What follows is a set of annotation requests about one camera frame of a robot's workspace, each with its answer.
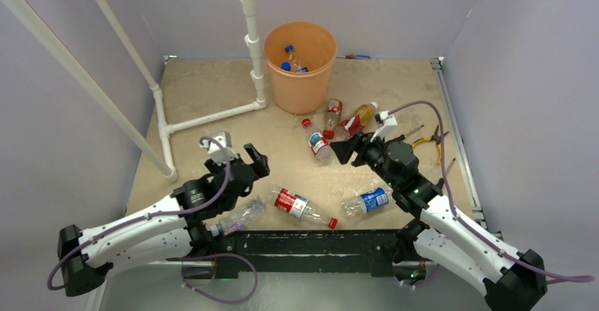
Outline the large Pepsi bottle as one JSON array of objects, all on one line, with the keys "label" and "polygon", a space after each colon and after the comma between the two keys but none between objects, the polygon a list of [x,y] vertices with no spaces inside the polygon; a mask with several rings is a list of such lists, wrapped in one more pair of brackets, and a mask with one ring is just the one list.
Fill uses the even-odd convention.
[{"label": "large Pepsi bottle", "polygon": [[295,51],[292,45],[286,46],[285,52],[287,53],[287,62],[291,69],[301,69],[304,66],[301,56]]}]

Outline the blue label water bottle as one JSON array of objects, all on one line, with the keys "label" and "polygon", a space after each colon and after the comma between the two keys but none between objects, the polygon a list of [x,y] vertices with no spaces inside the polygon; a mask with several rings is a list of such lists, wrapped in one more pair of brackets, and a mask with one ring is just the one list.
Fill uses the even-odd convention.
[{"label": "blue label water bottle", "polygon": [[289,71],[289,72],[293,72],[293,73],[307,73],[309,71],[308,68],[305,66],[299,66],[296,64],[292,64],[288,61],[282,62],[280,67],[283,71]]}]

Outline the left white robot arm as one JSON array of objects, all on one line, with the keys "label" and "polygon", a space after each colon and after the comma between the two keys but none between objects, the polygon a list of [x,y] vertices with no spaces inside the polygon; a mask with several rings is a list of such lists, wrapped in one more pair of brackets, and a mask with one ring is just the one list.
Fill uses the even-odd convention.
[{"label": "left white robot arm", "polygon": [[252,143],[244,145],[251,158],[205,138],[215,152],[205,162],[208,174],[189,180],[149,207],[117,221],[82,229],[71,224],[59,231],[58,264],[47,279],[52,291],[68,297],[100,287],[110,274],[161,259],[189,256],[205,259],[214,237],[205,221],[231,211],[253,184],[270,174],[268,157]]}]

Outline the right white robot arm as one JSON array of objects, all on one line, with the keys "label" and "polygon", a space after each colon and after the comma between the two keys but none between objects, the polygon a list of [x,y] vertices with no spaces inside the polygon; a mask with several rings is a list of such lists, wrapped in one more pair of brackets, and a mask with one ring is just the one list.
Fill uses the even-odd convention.
[{"label": "right white robot arm", "polygon": [[343,165],[367,165],[414,217],[396,234],[395,262],[431,259],[474,287],[491,310],[531,310],[546,294],[542,257],[519,251],[453,210],[441,186],[420,174],[412,146],[401,137],[384,141],[359,132],[331,148]]}]

